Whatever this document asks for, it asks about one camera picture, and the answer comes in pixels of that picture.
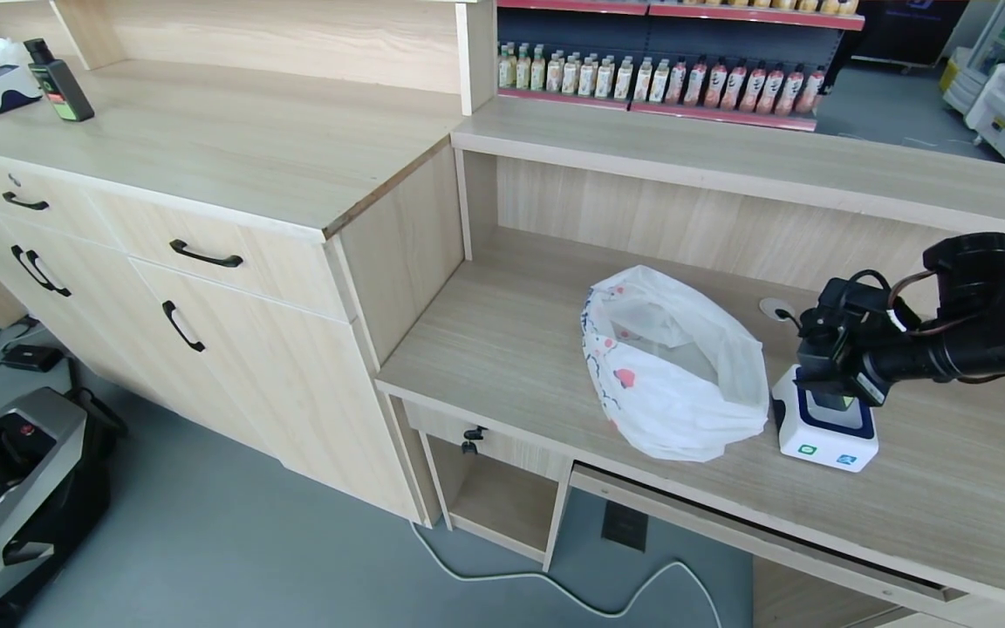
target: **store shelf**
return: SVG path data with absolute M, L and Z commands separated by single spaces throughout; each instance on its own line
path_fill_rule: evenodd
M 651 4 L 651 16 L 700 17 L 700 19 L 788 23 L 817 28 L 863 30 L 863 16 L 832 16 L 827 13 L 724 7 L 715 4 Z
M 530 89 L 499 87 L 499 95 L 511 96 L 511 98 L 524 98 L 527 100 L 569 102 L 573 104 L 585 104 L 589 108 L 626 111 L 626 102 L 622 102 L 622 100 L 612 100 L 610 98 L 587 98 L 587 96 L 583 95 L 556 94 L 556 92 L 553 91 L 531 91 Z
M 639 3 L 637 0 L 498 0 L 498 7 L 500 9 L 542 9 L 644 16 L 650 5 Z
M 758 113 L 723 111 L 712 108 L 686 108 L 683 104 L 658 104 L 654 102 L 634 102 L 631 112 L 655 113 L 661 116 L 676 116 L 692 120 L 711 120 L 714 123 L 749 124 L 751 127 L 789 129 L 790 131 L 817 130 L 817 120 L 813 116 L 767 116 Z
M 451 138 L 454 148 L 504 158 L 690 184 L 961 234 L 1005 231 L 1005 164 L 934 159 L 932 152 L 889 144 L 526 98 L 491 99 Z

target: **wooden counter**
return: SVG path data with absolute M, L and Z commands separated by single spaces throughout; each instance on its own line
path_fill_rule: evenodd
M 764 345 L 770 381 L 797 336 L 759 299 L 815 293 L 499 227 L 391 355 L 380 390 L 870 564 L 1005 603 L 1005 380 L 901 383 L 858 474 L 778 452 L 777 432 L 707 464 L 654 460 L 615 433 L 579 349 L 587 288 L 646 263 L 709 294 Z
M 324 231 L 446 141 L 459 96 L 202 64 L 76 72 L 95 118 L 0 116 L 0 156 Z
M 1005 231 L 1005 164 L 876 142 L 494 98 L 452 146 L 956 232 Z

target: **gray floor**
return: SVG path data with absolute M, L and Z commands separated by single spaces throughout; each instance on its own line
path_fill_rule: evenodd
M 406 521 L 287 472 L 113 386 L 95 392 L 131 422 L 112 460 L 108 515 L 45 588 L 25 628 L 250 625 L 617 625 L 712 628 L 701 592 L 669 572 L 630 615 L 607 620 L 546 582 L 461 584 L 433 564 Z M 0 369 L 0 403 L 63 370 Z M 651 519 L 645 554 L 599 539 L 601 499 L 574 492 L 553 576 L 618 609 L 650 572 L 677 557 L 693 567 L 725 628 L 751 625 L 751 558 Z M 533 561 L 466 533 L 426 532 L 469 575 L 534 570 Z
M 972 146 L 976 132 L 945 103 L 937 86 L 943 71 L 944 63 L 902 75 L 898 66 L 853 61 L 818 108 L 816 132 L 1002 161 L 990 147 Z

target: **wooden cabinet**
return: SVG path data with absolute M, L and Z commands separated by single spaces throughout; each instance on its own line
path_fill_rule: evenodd
M 3 218 L 8 230 L 30 242 L 39 265 L 81 319 L 103 334 L 129 367 L 110 379 L 208 429 L 265 452 L 266 445 L 227 390 L 189 350 L 123 251 L 71 235 Z M 76 347 L 65 341 L 76 353 Z
M 79 186 L 37 175 L 27 167 L 0 163 L 0 215 L 96 242 L 115 242 Z
M 412 498 L 352 327 L 147 261 L 156 298 L 175 303 L 235 405 L 282 464 L 368 503 Z
M 88 191 L 128 253 L 348 322 L 318 232 L 232 219 Z
M 116 339 L 99 334 L 92 321 L 76 309 L 71 297 L 41 286 L 40 274 L 26 255 L 36 252 L 33 247 L 51 248 L 43 238 L 30 242 L 12 234 L 0 222 L 0 281 L 84 365 L 100 377 L 127 382 L 136 393 L 156 399 L 153 390 L 133 375 L 135 369 L 116 351 Z

